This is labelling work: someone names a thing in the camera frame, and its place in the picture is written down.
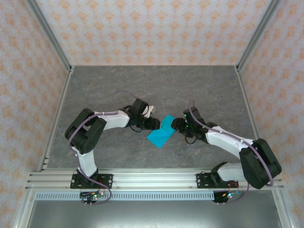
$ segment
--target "wall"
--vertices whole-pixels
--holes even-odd
[[[301,1],[282,1],[242,77],[258,130],[281,162],[293,213],[299,224],[304,224],[304,4]]]
[[[271,0],[38,0],[72,65],[235,65]]]
[[[0,2],[0,227],[37,170],[66,76],[25,0]]]

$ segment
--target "blue fabric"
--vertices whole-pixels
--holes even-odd
[[[175,132],[175,130],[171,128],[171,123],[174,119],[173,116],[166,116],[161,122],[161,128],[152,131],[147,139],[158,148],[161,148]]]

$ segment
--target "enclosure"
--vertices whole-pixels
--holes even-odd
[[[3,226],[301,227],[301,1],[13,0],[0,10]],[[155,106],[160,121],[194,100],[206,122],[267,140],[283,171],[272,187],[217,207],[217,189],[197,188],[196,175],[236,156],[178,132],[158,148],[149,130],[109,129],[94,157],[113,174],[113,196],[85,208],[70,189],[77,160],[65,131],[85,108],[132,105],[128,93],[113,98],[118,90]]]

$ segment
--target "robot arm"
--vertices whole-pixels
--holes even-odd
[[[104,130],[116,127],[137,126],[143,130],[156,130],[160,128],[160,121],[150,117],[155,111],[154,106],[149,106],[143,100],[137,98],[133,105],[111,113],[98,113],[86,108],[72,122],[66,130],[65,138],[70,139],[75,130],[90,116],[97,115],[89,120],[75,134],[71,140],[71,146],[77,152],[79,159],[78,175],[88,183],[88,180],[80,171],[91,179],[98,176],[98,169],[94,161],[94,148]]]
[[[216,168],[213,169],[213,176],[211,176],[215,184],[216,182],[221,181],[246,180],[254,188],[261,189],[269,182],[266,170],[253,151],[244,142],[247,142],[256,149],[258,154],[266,163],[273,178],[282,171],[279,162],[265,140],[257,139],[254,141],[231,133],[229,134],[233,137],[228,136],[225,134],[228,132],[217,126],[215,123],[205,123],[197,108],[192,107],[191,111],[193,116],[202,124],[210,128],[210,130],[198,124],[193,119],[189,109],[184,111],[185,119],[176,118],[173,120],[171,127],[185,135],[185,137],[195,137],[196,140],[201,140],[207,144],[218,146],[241,160],[241,163],[239,164],[229,164],[224,162],[221,165],[216,166]]]

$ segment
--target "patterned wallpaper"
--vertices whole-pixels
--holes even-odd
[[[260,134],[281,162],[293,213],[304,224],[303,2],[282,1],[242,77]]]
[[[66,76],[25,0],[0,1],[0,227],[37,170]]]
[[[235,65],[271,0],[38,0],[72,65]]]

